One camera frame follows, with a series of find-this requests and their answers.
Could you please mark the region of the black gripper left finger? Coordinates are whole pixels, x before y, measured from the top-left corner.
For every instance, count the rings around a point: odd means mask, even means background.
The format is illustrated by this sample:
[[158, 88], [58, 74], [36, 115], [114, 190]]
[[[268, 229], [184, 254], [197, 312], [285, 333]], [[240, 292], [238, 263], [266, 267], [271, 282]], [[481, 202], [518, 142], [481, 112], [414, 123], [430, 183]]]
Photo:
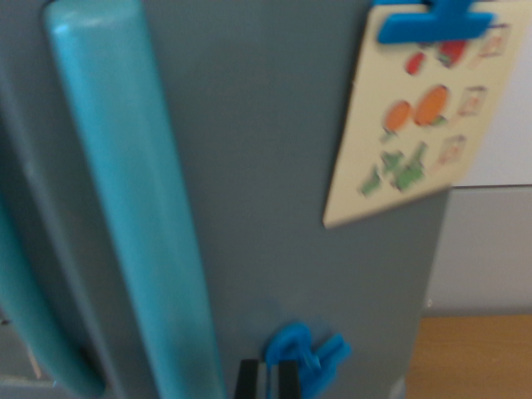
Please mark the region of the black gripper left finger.
[[256, 398], [259, 364], [258, 359], [244, 359], [240, 362], [234, 399]]

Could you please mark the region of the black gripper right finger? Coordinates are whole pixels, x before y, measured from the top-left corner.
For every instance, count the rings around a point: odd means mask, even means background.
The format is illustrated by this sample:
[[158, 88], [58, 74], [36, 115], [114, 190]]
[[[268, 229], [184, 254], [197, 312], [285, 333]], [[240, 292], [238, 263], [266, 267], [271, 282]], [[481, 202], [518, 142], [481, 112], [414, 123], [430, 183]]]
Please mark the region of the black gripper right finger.
[[302, 398], [298, 375], [298, 364], [294, 360], [281, 361], [278, 365], [278, 398]]

